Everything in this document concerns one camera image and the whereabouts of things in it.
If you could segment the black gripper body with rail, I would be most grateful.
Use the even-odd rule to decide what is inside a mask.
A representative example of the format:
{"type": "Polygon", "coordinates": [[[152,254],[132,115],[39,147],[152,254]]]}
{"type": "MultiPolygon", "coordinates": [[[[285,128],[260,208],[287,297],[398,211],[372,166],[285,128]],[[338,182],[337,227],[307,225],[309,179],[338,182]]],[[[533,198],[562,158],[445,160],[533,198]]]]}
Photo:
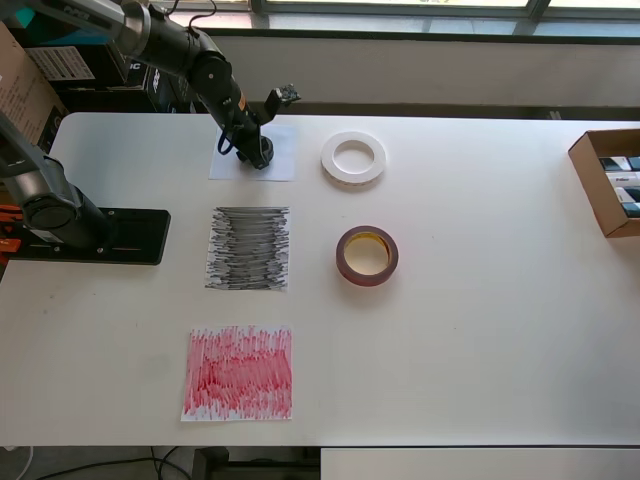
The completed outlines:
{"type": "Polygon", "coordinates": [[[266,169],[273,159],[272,141],[262,135],[261,125],[253,120],[234,126],[231,143],[238,159],[256,170],[266,169]]]}

